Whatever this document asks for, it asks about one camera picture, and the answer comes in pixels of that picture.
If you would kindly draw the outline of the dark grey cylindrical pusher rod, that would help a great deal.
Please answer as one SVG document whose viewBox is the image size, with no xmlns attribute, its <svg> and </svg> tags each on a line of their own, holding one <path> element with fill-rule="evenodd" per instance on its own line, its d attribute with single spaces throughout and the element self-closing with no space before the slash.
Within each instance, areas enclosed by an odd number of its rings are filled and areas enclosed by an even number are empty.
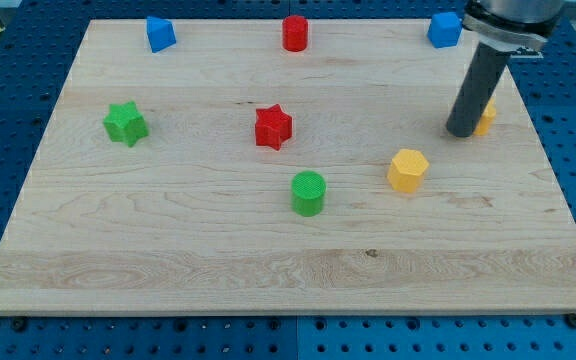
<svg viewBox="0 0 576 360">
<path fill-rule="evenodd" d="M 446 122 L 451 135 L 459 138 L 473 135 L 509 57 L 509 52 L 478 43 Z"/>
</svg>

